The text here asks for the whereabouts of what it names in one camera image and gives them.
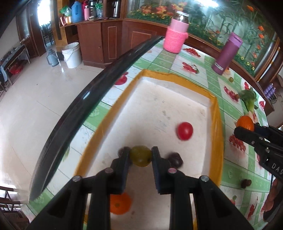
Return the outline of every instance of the gray thermos jug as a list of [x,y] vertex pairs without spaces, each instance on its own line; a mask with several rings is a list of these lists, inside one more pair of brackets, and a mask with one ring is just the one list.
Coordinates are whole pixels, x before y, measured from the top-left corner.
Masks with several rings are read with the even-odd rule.
[[47,59],[48,64],[51,65],[52,67],[59,64],[58,57],[56,56],[56,53],[53,49],[49,50],[46,59]]

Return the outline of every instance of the bottle label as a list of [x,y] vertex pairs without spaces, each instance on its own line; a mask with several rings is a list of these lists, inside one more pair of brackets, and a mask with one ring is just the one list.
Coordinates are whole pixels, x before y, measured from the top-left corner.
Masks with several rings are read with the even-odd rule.
[[214,63],[214,65],[218,68],[218,69],[220,69],[221,71],[222,70],[224,70],[220,65],[218,65],[216,62]]

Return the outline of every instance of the yellow-green fruit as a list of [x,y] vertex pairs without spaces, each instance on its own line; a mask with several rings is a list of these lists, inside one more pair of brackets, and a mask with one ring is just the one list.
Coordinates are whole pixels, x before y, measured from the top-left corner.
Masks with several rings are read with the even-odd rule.
[[133,164],[145,167],[151,162],[151,151],[144,145],[137,145],[130,151],[130,159]]

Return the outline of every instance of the white bucket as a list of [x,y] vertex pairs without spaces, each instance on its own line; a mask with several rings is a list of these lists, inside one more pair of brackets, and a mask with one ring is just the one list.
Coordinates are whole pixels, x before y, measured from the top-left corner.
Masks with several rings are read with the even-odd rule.
[[67,62],[68,68],[72,69],[77,67],[82,62],[80,45],[78,42],[66,45],[62,49],[64,55],[64,61]]

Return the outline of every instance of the purple lid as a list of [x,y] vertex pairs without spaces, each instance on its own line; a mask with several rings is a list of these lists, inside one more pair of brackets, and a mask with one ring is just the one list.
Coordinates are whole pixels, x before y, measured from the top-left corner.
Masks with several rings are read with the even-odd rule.
[[243,40],[234,32],[232,32],[228,38],[231,42],[233,42],[237,47],[241,47]]

